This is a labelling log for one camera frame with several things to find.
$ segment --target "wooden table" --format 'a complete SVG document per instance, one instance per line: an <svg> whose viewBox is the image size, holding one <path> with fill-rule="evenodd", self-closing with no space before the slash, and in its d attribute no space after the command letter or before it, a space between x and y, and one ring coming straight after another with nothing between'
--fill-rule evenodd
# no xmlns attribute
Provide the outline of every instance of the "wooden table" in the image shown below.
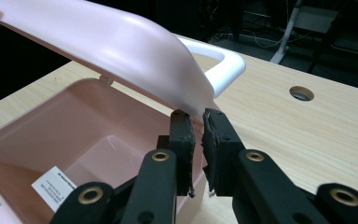
<svg viewBox="0 0 358 224"><path fill-rule="evenodd" d="M246 71L215 101L244 145L268 153L296 185L312 193L331 182L358 190L358 89L242 56ZM195 57L203 69L216 63ZM98 76L68 63L1 100L0 127L75 80ZM313 100L295 99L289 92L295 86L312 91ZM134 97L167 115L171 112L142 95ZM236 223L230 198L209 197L205 191L193 223Z"/></svg>

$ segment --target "label sticker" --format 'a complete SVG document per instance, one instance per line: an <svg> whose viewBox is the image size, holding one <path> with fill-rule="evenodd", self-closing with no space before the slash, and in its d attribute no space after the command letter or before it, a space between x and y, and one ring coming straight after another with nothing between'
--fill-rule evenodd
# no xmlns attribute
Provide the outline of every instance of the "label sticker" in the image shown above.
<svg viewBox="0 0 358 224"><path fill-rule="evenodd" d="M76 185L57 167L54 166L40 176L32 187L48 206L56 212Z"/></svg>

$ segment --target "dark floor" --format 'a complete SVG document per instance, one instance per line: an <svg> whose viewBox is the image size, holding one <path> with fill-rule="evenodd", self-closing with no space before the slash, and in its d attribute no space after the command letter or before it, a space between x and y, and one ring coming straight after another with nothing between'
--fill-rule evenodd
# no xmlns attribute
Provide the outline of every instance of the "dark floor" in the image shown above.
<svg viewBox="0 0 358 224"><path fill-rule="evenodd" d="M209 43L269 61L280 46L279 41L282 38L283 29L269 27L265 21L261 21L263 25L257 26L254 22L244 20L238 41L234 40L227 27L220 28L219 33L214 35ZM324 37L322 34L294 30L288 43L289 50L280 64L307 72L313 53L322 37ZM358 88L358 55L327 48L310 75L332 79Z"/></svg>

